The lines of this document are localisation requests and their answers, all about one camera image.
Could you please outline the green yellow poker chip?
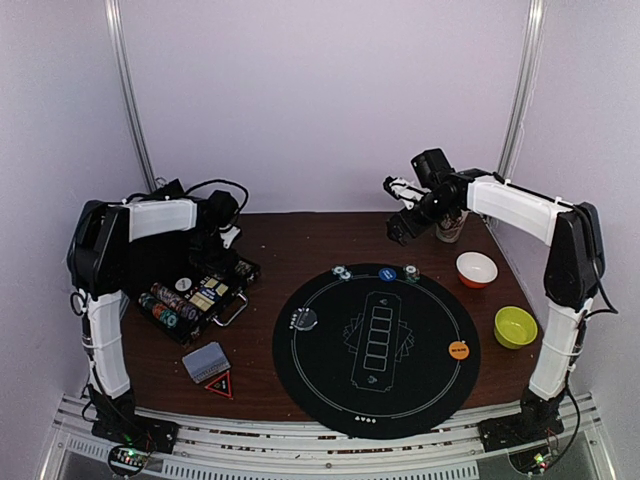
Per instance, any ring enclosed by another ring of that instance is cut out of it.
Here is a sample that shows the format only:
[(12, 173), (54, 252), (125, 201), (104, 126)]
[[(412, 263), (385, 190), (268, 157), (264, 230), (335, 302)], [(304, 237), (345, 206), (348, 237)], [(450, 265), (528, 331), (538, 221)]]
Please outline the green yellow poker chip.
[(415, 283), (420, 278), (420, 272), (414, 265), (405, 265), (403, 268), (405, 279), (408, 282)]

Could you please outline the blue small blind button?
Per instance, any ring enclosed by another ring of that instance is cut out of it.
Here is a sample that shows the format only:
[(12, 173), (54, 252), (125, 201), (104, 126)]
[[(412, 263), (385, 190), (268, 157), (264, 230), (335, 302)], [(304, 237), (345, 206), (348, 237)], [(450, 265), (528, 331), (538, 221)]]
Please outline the blue small blind button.
[(390, 267), (384, 267), (378, 272), (379, 278), (384, 282), (392, 282), (397, 278), (397, 273)]

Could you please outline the deck of blue cards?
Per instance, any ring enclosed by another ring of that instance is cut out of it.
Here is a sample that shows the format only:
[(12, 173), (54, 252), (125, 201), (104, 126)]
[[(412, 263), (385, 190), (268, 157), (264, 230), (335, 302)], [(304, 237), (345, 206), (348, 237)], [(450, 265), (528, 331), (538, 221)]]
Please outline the deck of blue cards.
[(185, 355), (182, 358), (182, 364), (191, 380), (196, 384), (231, 368), (231, 363), (218, 342), (210, 342)]

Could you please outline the clear acrylic dealer button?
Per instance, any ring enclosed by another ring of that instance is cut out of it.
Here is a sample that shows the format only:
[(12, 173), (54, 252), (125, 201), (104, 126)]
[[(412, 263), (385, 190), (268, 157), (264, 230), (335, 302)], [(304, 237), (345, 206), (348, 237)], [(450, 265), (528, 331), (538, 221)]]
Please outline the clear acrylic dealer button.
[(317, 314), (310, 308), (296, 311), (293, 327), (298, 331), (310, 331), (318, 324)]

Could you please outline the orange big blind button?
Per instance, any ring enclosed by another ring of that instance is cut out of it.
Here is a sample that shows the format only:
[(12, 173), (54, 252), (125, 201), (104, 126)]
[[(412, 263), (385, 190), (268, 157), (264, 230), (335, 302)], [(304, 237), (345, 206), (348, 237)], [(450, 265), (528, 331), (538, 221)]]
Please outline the orange big blind button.
[(449, 355), (456, 361), (466, 360), (470, 356), (470, 347), (465, 341), (453, 341), (448, 346)]

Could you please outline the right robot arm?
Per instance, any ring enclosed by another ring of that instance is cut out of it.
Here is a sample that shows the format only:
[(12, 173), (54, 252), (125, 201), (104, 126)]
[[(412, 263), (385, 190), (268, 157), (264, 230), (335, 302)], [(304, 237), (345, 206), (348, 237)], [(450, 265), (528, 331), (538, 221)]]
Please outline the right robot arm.
[(568, 378), (579, 358), (593, 301), (601, 293), (604, 247), (598, 211), (513, 184), (498, 173), (455, 170), (441, 149), (411, 161), (418, 178), (387, 177), (384, 190), (404, 207), (387, 222), (388, 237), (404, 245), (445, 217), (464, 211), (491, 217), (542, 241), (549, 249), (543, 276), (548, 320), (539, 358), (520, 411), (496, 419), (519, 440), (530, 442), (558, 417)]

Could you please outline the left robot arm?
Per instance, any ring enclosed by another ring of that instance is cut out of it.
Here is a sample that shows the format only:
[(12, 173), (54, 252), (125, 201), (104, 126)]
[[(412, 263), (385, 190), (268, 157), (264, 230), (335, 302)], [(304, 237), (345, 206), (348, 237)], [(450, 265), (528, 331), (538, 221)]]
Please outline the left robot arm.
[(242, 291), (241, 258), (233, 242), (243, 204), (228, 192), (194, 197), (180, 185), (120, 202), (91, 200), (82, 210), (67, 266), (82, 305), (84, 348), (89, 358), (91, 398), (99, 421), (123, 444), (144, 433), (121, 340), (124, 303), (155, 283), (190, 274), (209, 276)]

